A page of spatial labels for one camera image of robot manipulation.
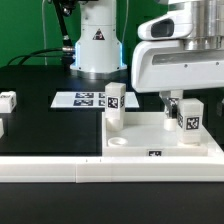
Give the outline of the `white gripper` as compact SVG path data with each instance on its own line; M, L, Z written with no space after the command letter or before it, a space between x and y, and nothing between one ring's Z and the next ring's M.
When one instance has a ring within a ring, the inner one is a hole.
M224 87L224 50L186 51L180 40L142 41L133 53L132 87L139 93L160 92L164 112L177 117L173 90ZM216 113L224 117L224 98Z

